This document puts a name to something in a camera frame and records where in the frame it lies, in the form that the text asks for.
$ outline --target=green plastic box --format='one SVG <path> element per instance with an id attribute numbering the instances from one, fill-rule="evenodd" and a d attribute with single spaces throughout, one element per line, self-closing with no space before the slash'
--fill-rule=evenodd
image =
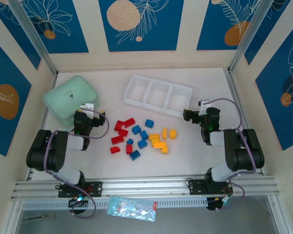
<path id="1" fill-rule="evenodd" d="M 75 76 L 43 95 L 43 102 L 64 127 L 73 125 L 74 114 L 81 105 L 100 106 L 97 92 L 81 76 Z"/>

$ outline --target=blue block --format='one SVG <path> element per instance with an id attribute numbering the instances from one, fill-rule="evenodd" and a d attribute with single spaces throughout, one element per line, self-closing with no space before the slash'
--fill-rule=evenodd
<path id="1" fill-rule="evenodd" d="M 132 161 L 134 161 L 140 156 L 140 153 L 136 150 L 132 152 L 129 156 L 131 157 Z"/>
<path id="2" fill-rule="evenodd" d="M 154 121 L 150 120 L 150 119 L 147 119 L 146 120 L 146 123 L 145 123 L 145 126 L 148 127 L 148 128 L 153 128 L 154 126 Z"/>
<path id="3" fill-rule="evenodd" d="M 144 147 L 146 147 L 147 146 L 146 140 L 140 140 L 138 142 L 138 146 L 139 146 L 140 150 L 143 149 Z"/>
<path id="4" fill-rule="evenodd" d="M 147 132 L 146 132 L 146 131 L 142 131 L 142 132 L 140 132 L 140 136 L 141 136 L 141 138 L 142 138 L 143 140 L 147 140 L 147 138 L 148 138 L 148 135 L 147 135 Z"/>
<path id="5" fill-rule="evenodd" d="M 132 128 L 132 132 L 133 132 L 134 135 L 137 135 L 138 133 L 140 133 L 141 132 L 141 128 L 139 127 L 139 125 L 134 126 Z"/>
<path id="6" fill-rule="evenodd" d="M 133 139 L 128 139 L 127 145 L 132 145 L 133 144 Z"/>

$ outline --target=red block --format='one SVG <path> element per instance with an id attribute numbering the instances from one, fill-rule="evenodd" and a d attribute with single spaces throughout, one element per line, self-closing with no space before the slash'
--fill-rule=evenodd
<path id="1" fill-rule="evenodd" d="M 115 146 L 115 147 L 111 147 L 111 148 L 110 148 L 110 151 L 111 151 L 112 154 L 114 154 L 114 153 L 119 152 L 119 151 L 120 151 L 120 148 L 117 147 L 117 146 Z"/>
<path id="2" fill-rule="evenodd" d="M 118 120 L 117 123 L 116 123 L 116 125 L 115 125 L 114 130 L 115 131 L 119 131 L 120 129 L 122 129 L 122 126 L 123 126 L 123 122 L 120 121 L 120 120 Z"/>
<path id="3" fill-rule="evenodd" d="M 131 154 L 132 153 L 132 145 L 126 145 L 126 154 Z"/>
<path id="4" fill-rule="evenodd" d="M 133 119 L 133 118 L 130 118 L 129 120 L 126 120 L 123 125 L 125 128 L 131 126 L 131 125 L 134 125 L 136 123 L 136 121 Z"/>
<path id="5" fill-rule="evenodd" d="M 112 140 L 112 144 L 113 144 L 113 145 L 125 141 L 124 138 L 123 138 L 122 136 L 116 136 L 116 137 L 113 137 L 111 140 Z"/>
<path id="6" fill-rule="evenodd" d="M 118 134 L 122 137 L 126 137 L 128 134 L 128 131 L 125 129 L 120 129 L 120 130 L 118 130 Z"/>

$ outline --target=gray floor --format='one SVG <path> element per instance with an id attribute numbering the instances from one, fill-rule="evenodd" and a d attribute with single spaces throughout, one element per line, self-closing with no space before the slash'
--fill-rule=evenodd
<path id="1" fill-rule="evenodd" d="M 69 211 L 51 211 L 56 220 L 20 223 L 18 234 L 275 234 L 278 233 L 265 197 L 246 197 L 220 212 L 206 208 L 158 209 L 155 222 L 106 215 L 98 210 L 92 219 L 81 220 Z M 22 217 L 47 214 L 27 211 Z"/>

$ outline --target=clear plastic package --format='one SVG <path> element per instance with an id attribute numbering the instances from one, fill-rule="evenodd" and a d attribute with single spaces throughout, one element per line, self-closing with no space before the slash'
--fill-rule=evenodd
<path id="1" fill-rule="evenodd" d="M 107 214 L 154 222 L 156 207 L 157 203 L 153 201 L 112 196 Z"/>

